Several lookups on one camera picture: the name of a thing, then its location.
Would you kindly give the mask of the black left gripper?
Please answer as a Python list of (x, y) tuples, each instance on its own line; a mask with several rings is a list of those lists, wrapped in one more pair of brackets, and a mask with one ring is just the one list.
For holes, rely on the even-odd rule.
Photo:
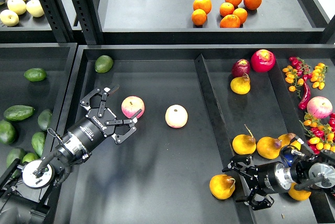
[[(105, 107), (107, 97), (119, 88), (120, 85), (104, 89), (96, 87), (80, 100), (80, 106), (88, 112), (68, 129), (68, 133), (79, 140), (86, 153), (92, 152), (108, 137), (111, 137), (115, 144), (121, 144), (137, 130), (137, 116), (142, 113), (142, 109), (128, 119), (117, 119), (116, 115)], [(100, 97), (99, 108), (90, 106), (94, 96)]]

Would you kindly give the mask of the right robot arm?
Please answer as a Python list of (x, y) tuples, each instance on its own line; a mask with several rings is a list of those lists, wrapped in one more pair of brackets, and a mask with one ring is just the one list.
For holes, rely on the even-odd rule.
[(235, 171), (244, 178), (248, 195), (236, 199), (249, 205), (252, 210), (270, 208), (272, 194), (297, 191), (313, 192), (322, 189), (334, 193), (334, 152), (321, 150), (318, 154), (306, 141), (294, 135), (280, 149), (281, 161), (255, 165), (250, 154), (235, 155), (223, 172)]

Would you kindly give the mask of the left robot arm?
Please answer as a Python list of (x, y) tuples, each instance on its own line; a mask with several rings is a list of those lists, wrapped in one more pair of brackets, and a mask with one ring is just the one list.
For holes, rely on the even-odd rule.
[(95, 88), (83, 97), (80, 105), (85, 116), (63, 136), (48, 128), (58, 145), (45, 157), (31, 162), (13, 160), (1, 176), (1, 223), (46, 223), (51, 209), (46, 201), (69, 177), (73, 166), (86, 162), (105, 139), (121, 144), (137, 130), (137, 116), (143, 109), (128, 119), (117, 119), (106, 107), (109, 95), (118, 89)]

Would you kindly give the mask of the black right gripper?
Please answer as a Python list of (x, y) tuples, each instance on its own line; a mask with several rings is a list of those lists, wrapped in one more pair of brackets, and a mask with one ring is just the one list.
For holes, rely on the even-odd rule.
[(235, 171), (244, 178), (250, 180), (258, 178), (259, 183), (243, 182), (243, 190), (246, 195), (235, 199), (236, 203), (244, 203), (252, 210), (270, 208), (274, 199), (271, 194), (287, 192), (292, 184), (290, 168), (281, 162), (272, 162), (255, 167), (253, 156), (250, 154), (233, 156), (222, 172)]

